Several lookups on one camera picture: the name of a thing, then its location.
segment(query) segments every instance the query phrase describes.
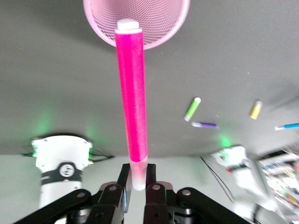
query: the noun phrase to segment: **green led light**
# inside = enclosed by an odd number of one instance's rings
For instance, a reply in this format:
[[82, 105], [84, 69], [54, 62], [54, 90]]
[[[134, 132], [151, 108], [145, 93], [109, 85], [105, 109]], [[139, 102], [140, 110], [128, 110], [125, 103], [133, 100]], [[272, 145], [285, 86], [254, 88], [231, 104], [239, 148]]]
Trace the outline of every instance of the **green led light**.
[[227, 138], [222, 139], [222, 147], [227, 148], [230, 147], [230, 141]]
[[88, 155], [88, 160], [90, 161], [90, 160], [92, 160], [92, 151], [93, 151], [93, 146], [90, 146], [89, 147], [89, 155]]
[[38, 147], [37, 147], [37, 144], [32, 143], [31, 145], [32, 145], [32, 147], [33, 147], [34, 149], [37, 149], [37, 148], [38, 148]]

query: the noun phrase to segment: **yellow marker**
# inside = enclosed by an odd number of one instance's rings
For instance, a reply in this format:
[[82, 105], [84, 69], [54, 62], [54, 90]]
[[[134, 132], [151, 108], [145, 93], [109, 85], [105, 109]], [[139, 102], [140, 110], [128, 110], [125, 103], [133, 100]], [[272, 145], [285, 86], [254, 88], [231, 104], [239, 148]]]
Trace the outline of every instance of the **yellow marker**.
[[256, 101], [251, 109], [251, 112], [250, 112], [250, 117], [254, 120], [257, 119], [260, 111], [261, 111], [261, 108], [262, 108], [262, 102], [261, 101]]

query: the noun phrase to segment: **blue pen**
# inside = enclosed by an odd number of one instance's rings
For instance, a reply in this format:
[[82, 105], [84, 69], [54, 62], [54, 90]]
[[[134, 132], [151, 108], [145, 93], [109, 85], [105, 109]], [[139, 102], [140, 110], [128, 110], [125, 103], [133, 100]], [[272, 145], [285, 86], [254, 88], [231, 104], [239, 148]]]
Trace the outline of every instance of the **blue pen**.
[[289, 125], [282, 125], [282, 126], [277, 126], [275, 127], [275, 130], [283, 130], [283, 129], [289, 129], [289, 128], [298, 128], [299, 127], [299, 123], [296, 124], [289, 124]]

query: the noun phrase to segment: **green marker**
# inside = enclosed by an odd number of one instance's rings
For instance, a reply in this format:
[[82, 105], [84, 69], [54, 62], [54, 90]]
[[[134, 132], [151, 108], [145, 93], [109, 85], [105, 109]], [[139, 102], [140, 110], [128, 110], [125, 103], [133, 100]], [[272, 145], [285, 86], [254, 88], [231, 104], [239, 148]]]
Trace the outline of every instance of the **green marker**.
[[197, 107], [199, 106], [200, 102], [201, 102], [201, 99], [199, 97], [194, 98], [189, 110], [187, 111], [187, 113], [184, 117], [185, 121], [187, 121], [187, 122], [190, 121], [191, 117], [195, 113], [195, 111], [196, 111]]

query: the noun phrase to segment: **clear plastic tip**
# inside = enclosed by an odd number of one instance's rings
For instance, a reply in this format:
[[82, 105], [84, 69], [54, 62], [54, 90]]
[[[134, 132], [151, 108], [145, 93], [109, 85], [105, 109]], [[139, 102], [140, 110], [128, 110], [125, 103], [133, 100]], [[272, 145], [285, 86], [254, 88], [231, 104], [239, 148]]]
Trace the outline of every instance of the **clear plastic tip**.
[[144, 190], [146, 181], [146, 169], [148, 166], [148, 157], [140, 162], [130, 161], [132, 172], [133, 188], [135, 190]]

